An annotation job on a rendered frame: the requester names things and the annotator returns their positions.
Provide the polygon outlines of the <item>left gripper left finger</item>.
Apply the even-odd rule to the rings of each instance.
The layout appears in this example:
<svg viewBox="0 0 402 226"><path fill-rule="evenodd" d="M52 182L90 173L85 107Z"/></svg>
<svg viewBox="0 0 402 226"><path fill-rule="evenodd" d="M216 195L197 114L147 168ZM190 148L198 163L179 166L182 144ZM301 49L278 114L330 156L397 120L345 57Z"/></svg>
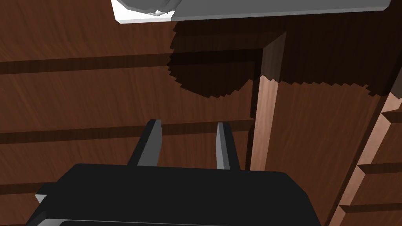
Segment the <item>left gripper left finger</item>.
<svg viewBox="0 0 402 226"><path fill-rule="evenodd" d="M163 141L161 120L150 120L131 155L128 166L157 166Z"/></svg>

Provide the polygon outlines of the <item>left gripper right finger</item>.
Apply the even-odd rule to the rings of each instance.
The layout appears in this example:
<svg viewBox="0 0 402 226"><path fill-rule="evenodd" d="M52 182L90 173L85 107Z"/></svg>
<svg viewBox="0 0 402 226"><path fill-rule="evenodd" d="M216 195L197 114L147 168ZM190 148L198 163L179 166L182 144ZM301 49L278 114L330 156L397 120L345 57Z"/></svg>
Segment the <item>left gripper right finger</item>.
<svg viewBox="0 0 402 226"><path fill-rule="evenodd" d="M232 129L228 122L217 124L216 168L220 170L241 169Z"/></svg>

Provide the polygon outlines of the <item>brown wooden drawer cabinet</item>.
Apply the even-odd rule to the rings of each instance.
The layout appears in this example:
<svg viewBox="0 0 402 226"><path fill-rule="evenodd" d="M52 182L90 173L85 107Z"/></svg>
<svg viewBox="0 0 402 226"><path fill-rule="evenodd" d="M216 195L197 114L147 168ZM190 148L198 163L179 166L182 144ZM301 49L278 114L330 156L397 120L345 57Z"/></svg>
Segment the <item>brown wooden drawer cabinet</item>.
<svg viewBox="0 0 402 226"><path fill-rule="evenodd" d="M402 68L328 226L402 226Z"/></svg>
<svg viewBox="0 0 402 226"><path fill-rule="evenodd" d="M228 121L240 166L287 173L327 226L399 73L402 0L390 0L383 11L230 19L254 20L255 29L267 33L264 45L0 62L0 75L166 66L185 90L219 98L230 89L208 84L207 77L239 88L238 80L218 73L218 67L242 69L250 63L250 119ZM216 134L218 122L162 123L163 136ZM145 125L0 133L0 145L139 140ZM35 192L44 183L0 185L0 226L25 226L38 206Z"/></svg>

